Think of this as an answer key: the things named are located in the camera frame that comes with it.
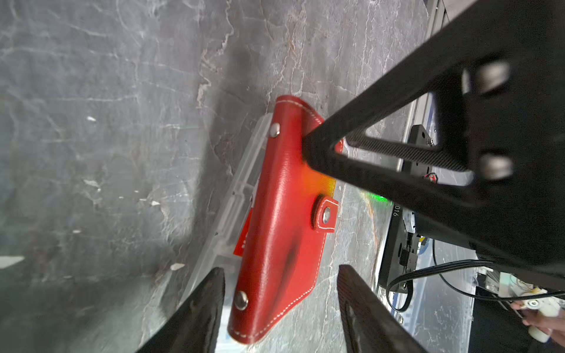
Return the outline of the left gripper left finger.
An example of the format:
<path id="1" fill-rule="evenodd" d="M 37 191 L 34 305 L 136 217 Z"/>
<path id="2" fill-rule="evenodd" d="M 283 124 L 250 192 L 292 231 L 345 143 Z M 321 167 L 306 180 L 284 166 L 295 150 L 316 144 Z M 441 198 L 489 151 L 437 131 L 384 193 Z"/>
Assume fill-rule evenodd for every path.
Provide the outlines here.
<path id="1" fill-rule="evenodd" d="M 139 352 L 214 352 L 225 300 L 225 271 L 213 268 Z"/>

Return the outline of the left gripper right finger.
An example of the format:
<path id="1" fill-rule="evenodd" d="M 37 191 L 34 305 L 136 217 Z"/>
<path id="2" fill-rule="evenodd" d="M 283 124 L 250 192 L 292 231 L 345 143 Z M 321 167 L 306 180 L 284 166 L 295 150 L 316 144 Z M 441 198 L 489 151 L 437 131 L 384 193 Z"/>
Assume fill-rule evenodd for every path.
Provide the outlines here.
<path id="1" fill-rule="evenodd" d="M 352 266 L 339 266 L 337 290 L 348 352 L 426 351 L 393 318 Z"/>

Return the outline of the person's hand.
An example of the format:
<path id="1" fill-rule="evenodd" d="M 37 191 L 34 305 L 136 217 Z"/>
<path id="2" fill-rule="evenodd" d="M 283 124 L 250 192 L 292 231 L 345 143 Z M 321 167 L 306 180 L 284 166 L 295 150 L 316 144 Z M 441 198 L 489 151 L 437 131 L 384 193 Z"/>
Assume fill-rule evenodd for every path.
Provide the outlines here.
<path id="1" fill-rule="evenodd" d="M 538 328 L 561 347 L 564 347 L 564 309 L 561 308 L 557 317 L 547 317 L 538 314 L 535 310 L 527 310 L 521 301 L 511 303 L 514 310 L 523 311 L 522 323 L 526 326 Z"/>

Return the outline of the red leather wallet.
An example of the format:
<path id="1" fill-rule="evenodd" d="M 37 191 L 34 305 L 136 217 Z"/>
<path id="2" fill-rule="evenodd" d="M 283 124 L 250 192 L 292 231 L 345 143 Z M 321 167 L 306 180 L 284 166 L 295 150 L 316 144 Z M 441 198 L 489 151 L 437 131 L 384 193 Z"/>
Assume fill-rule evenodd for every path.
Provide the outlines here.
<path id="1" fill-rule="evenodd" d="M 303 160 L 303 137 L 324 119 L 302 99 L 279 96 L 254 204 L 242 234 L 228 332 L 260 341 L 315 288 L 326 237 L 335 232 L 336 180 Z"/>

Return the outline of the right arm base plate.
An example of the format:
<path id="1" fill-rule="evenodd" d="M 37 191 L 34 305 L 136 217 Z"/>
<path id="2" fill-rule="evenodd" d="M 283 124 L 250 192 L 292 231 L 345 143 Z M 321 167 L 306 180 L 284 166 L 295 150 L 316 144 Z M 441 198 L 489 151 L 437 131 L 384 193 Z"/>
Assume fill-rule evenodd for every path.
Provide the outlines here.
<path id="1" fill-rule="evenodd" d="M 431 146 L 432 141 L 423 125 L 414 125 L 411 128 L 408 142 L 417 146 Z M 400 171 L 419 179 L 429 179 L 432 166 L 408 161 L 403 162 Z M 378 285 L 382 288 L 386 288 L 393 279 L 400 275 L 416 269 L 420 247 L 419 237 L 416 235 L 415 212 L 397 203 L 394 203 L 393 206 L 378 276 Z M 407 294 L 407 285 L 395 285 L 391 291 Z"/>

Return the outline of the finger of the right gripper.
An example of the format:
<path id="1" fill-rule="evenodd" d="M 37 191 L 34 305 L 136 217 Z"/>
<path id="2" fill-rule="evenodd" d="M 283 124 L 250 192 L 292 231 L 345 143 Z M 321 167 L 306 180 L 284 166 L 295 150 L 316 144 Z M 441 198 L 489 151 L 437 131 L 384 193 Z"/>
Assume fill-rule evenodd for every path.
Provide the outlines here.
<path id="1" fill-rule="evenodd" d="M 419 147 L 366 130 L 425 94 L 439 142 Z M 432 185 L 334 152 L 360 149 L 451 171 L 466 187 Z M 564 205 L 564 3 L 477 1 L 310 133 L 311 167 L 406 207 Z"/>

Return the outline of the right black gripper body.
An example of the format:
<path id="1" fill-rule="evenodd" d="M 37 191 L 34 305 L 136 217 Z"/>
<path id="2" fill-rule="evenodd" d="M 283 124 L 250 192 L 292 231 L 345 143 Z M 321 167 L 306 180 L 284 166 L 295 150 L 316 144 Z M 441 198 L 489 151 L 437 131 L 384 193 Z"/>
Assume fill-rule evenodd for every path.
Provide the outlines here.
<path id="1" fill-rule="evenodd" d="M 439 145 L 458 147 L 469 185 L 429 184 L 418 220 L 444 241 L 526 282 L 564 289 L 564 112 L 436 112 Z"/>

